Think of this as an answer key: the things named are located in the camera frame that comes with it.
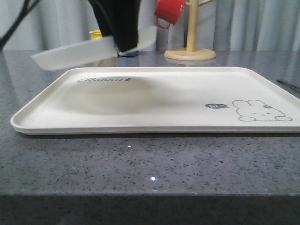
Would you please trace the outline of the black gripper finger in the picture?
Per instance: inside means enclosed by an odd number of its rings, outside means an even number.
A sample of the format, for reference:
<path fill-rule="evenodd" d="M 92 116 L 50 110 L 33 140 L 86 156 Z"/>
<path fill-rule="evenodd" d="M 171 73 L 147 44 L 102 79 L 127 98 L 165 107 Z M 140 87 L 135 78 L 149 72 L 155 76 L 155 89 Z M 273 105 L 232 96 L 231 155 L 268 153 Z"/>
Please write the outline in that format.
<path fill-rule="evenodd" d="M 102 35 L 113 36 L 121 52 L 137 46 L 139 0 L 90 0 Z"/>

